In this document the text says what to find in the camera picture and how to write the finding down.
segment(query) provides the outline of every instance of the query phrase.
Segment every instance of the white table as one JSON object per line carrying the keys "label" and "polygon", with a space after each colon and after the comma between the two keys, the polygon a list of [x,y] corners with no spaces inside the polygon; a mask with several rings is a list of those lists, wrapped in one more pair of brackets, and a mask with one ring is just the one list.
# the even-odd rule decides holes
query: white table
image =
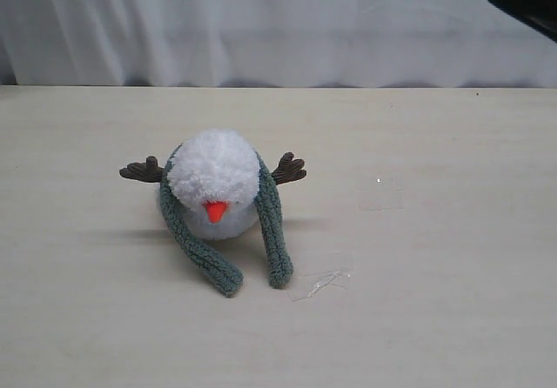
{"label": "white table", "polygon": [[[210,127],[306,160],[289,252],[350,287],[273,290],[257,229],[200,277],[118,170]],[[2,387],[557,386],[557,90],[2,87],[0,148]]]}

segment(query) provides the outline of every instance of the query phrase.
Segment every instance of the stuffed bird toy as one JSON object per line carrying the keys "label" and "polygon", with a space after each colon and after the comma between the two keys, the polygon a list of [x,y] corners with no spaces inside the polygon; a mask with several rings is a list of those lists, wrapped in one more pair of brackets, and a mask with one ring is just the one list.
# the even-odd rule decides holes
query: stuffed bird toy
{"label": "stuffed bird toy", "polygon": [[206,242],[237,237],[259,221],[269,284],[284,288],[293,267],[277,185],[304,178],[304,165],[289,152],[270,173],[236,131],[205,130],[179,145],[164,168],[149,156],[128,164],[120,176],[160,183],[158,203],[172,236],[217,290],[231,297],[242,285],[242,272]]}

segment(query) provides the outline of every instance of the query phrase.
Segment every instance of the white backdrop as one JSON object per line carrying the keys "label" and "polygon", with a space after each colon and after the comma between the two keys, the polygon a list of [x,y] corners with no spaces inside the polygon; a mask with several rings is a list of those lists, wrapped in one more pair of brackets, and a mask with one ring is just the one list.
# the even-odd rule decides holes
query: white backdrop
{"label": "white backdrop", "polygon": [[487,0],[0,0],[0,38],[20,84],[557,87]]}

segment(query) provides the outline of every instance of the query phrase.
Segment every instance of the brown antler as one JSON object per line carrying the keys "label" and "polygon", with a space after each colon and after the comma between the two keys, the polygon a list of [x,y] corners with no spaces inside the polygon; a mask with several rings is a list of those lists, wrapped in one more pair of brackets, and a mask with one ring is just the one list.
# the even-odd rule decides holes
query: brown antler
{"label": "brown antler", "polygon": [[158,166],[157,158],[149,156],[144,163],[134,162],[120,170],[120,176],[126,179],[134,179],[139,182],[155,184],[163,178],[163,168]]}
{"label": "brown antler", "polygon": [[277,169],[271,174],[276,185],[287,184],[305,178],[307,172],[302,169],[305,165],[303,159],[294,159],[290,151],[280,158]]}

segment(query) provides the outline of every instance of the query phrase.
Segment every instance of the green knit arm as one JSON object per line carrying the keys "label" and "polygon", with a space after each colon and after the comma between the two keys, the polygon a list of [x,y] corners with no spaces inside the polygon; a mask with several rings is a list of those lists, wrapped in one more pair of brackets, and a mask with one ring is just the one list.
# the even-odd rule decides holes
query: green knit arm
{"label": "green knit arm", "polygon": [[286,251],[282,230],[282,208],[279,191],[274,178],[259,155],[258,159],[259,193],[255,197],[255,205],[258,210],[267,252],[269,285],[273,288],[284,288],[292,277],[293,266]]}
{"label": "green knit arm", "polygon": [[170,169],[171,157],[166,163],[160,183],[160,207],[163,218],[172,236],[188,258],[205,274],[215,288],[227,297],[231,297],[242,285],[244,279],[242,272],[220,253],[191,234],[182,216],[182,205],[168,185],[167,175]]}

